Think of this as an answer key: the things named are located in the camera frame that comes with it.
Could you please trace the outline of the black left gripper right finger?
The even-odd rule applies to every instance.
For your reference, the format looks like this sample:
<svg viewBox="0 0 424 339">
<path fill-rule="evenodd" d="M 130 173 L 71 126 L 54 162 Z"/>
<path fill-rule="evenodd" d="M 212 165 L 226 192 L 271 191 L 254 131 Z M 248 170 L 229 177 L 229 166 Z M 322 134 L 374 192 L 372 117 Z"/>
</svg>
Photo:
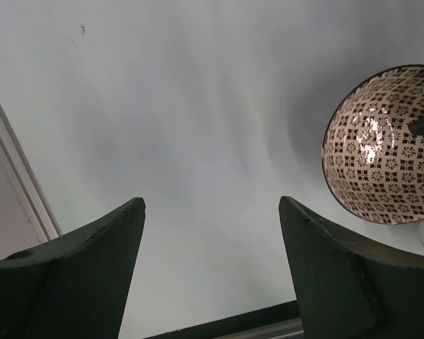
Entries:
<svg viewBox="0 0 424 339">
<path fill-rule="evenodd" d="M 278 211 L 306 338 L 424 338 L 424 256 L 362 236 L 291 197 Z"/>
</svg>

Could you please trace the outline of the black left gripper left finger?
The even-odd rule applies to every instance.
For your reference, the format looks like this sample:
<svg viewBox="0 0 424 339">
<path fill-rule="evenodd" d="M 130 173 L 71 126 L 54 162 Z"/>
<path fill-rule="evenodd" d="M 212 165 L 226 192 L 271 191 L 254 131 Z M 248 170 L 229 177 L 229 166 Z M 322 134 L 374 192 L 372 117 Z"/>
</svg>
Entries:
<svg viewBox="0 0 424 339">
<path fill-rule="evenodd" d="M 146 205 L 0 259 L 0 338 L 117 338 Z"/>
</svg>

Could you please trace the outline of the brown white patterned bowl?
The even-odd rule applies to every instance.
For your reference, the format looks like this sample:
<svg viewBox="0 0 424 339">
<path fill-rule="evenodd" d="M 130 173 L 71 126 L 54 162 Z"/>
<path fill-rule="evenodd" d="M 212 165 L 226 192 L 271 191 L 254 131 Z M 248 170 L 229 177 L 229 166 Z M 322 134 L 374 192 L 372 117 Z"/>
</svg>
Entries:
<svg viewBox="0 0 424 339">
<path fill-rule="evenodd" d="M 352 215 L 382 225 L 424 218 L 424 136 L 408 125 L 424 117 L 424 65 L 392 67 L 341 101 L 322 143 L 329 190 Z"/>
</svg>

